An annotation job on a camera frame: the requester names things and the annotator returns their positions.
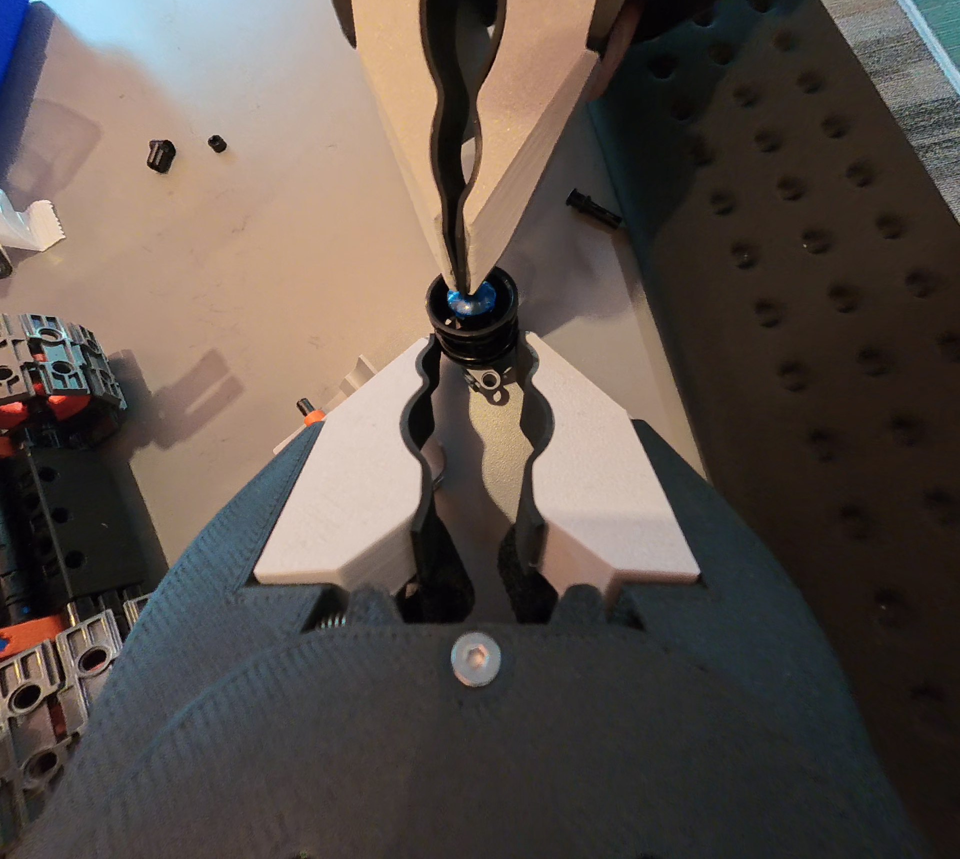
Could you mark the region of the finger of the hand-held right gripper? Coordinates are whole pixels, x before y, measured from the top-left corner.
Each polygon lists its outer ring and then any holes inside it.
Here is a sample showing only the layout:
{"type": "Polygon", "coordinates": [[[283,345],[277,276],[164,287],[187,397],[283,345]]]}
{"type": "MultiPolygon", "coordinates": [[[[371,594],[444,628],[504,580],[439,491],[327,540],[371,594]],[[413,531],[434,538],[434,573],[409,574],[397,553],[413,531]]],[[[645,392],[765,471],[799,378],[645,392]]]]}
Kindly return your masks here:
{"type": "Polygon", "coordinates": [[[596,0],[504,0],[476,100],[478,166],[463,205],[467,280],[498,263],[597,63],[596,0]]]}
{"type": "Polygon", "coordinates": [[[453,267],[430,143],[438,94],[422,35],[422,0],[350,0],[356,50],[421,230],[447,283],[453,267]]]}

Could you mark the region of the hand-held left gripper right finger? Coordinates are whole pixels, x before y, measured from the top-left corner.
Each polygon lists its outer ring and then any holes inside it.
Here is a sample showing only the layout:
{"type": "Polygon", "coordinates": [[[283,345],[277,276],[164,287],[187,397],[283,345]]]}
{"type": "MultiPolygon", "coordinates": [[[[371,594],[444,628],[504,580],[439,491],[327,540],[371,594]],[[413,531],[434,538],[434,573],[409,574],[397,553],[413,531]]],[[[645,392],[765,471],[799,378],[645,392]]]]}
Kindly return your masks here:
{"type": "Polygon", "coordinates": [[[532,447],[522,568],[556,591],[696,583],[699,565],[629,413],[535,333],[522,351],[520,424],[532,447]]]}

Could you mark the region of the silver cylinder connector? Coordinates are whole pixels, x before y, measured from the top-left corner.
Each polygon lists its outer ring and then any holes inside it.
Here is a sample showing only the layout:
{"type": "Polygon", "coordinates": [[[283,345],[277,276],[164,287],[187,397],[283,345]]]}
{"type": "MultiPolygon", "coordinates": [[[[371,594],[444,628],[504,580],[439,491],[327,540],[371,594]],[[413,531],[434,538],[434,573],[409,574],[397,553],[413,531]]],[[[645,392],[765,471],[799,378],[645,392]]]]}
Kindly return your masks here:
{"type": "Polygon", "coordinates": [[[516,366],[507,362],[497,367],[468,368],[464,378],[470,389],[494,406],[504,406],[510,400],[509,387],[517,382],[516,366]]]}

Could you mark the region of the black perforated panel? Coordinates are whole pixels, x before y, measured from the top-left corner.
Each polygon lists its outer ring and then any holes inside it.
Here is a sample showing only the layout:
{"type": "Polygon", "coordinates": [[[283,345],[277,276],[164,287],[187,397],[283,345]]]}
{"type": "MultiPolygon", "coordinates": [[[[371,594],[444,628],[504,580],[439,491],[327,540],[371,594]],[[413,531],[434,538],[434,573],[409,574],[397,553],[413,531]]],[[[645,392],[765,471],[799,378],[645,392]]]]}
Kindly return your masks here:
{"type": "Polygon", "coordinates": [[[958,857],[958,223],[821,0],[713,0],[590,115],[705,470],[958,857]]]}

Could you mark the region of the black toy wheel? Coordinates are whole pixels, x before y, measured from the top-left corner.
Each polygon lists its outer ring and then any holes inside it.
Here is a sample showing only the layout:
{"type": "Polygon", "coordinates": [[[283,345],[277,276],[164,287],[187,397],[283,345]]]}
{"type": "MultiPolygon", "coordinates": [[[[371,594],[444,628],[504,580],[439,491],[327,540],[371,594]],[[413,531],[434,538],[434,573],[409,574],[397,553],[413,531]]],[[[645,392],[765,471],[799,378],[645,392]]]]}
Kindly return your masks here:
{"type": "Polygon", "coordinates": [[[514,278],[498,265],[478,293],[481,311],[461,315],[450,306],[450,290],[438,276],[426,292],[426,314],[446,356],[469,369],[486,368],[511,354],[519,337],[520,292],[514,278]]]}

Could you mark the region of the tracked toy robot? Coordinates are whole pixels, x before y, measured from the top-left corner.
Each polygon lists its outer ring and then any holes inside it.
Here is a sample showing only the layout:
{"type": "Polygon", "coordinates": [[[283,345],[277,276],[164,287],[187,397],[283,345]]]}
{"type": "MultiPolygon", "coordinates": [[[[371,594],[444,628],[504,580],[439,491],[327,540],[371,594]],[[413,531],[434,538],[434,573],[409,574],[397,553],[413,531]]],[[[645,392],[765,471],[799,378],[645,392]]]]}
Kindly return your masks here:
{"type": "Polygon", "coordinates": [[[42,811],[150,598],[123,497],[94,450],[126,408],[89,329],[2,314],[2,853],[42,811]]]}

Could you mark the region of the blue translucent ball piece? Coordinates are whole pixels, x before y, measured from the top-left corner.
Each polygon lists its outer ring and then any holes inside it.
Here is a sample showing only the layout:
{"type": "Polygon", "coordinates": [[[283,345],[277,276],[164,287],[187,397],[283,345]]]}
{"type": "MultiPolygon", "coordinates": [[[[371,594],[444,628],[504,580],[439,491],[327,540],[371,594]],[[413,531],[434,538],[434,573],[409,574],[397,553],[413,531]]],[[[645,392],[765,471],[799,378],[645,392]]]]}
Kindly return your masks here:
{"type": "Polygon", "coordinates": [[[492,312],[497,301],[497,289],[489,281],[482,282],[474,293],[450,289],[446,296],[449,310],[461,320],[476,318],[492,312]]]}

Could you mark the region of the blue storage bin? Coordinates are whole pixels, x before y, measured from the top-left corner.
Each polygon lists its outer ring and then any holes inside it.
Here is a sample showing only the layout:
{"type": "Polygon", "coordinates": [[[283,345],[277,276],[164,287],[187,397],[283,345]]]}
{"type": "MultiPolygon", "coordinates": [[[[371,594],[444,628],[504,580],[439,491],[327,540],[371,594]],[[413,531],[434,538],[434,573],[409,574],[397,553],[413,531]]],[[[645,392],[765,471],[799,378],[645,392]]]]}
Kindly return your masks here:
{"type": "Polygon", "coordinates": [[[0,79],[4,81],[30,0],[1,0],[0,79]]]}

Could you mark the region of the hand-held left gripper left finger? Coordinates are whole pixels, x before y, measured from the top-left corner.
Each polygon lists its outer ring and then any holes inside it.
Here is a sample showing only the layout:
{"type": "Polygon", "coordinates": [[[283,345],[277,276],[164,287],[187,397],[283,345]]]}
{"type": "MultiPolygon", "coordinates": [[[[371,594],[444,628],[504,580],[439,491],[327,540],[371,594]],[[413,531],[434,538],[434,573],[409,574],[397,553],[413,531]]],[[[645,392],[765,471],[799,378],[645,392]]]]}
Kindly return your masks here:
{"type": "Polygon", "coordinates": [[[321,424],[253,569],[263,586],[402,588],[416,572],[411,536],[428,485],[443,475],[443,447],[413,444],[404,413],[425,388],[415,341],[321,424]]]}

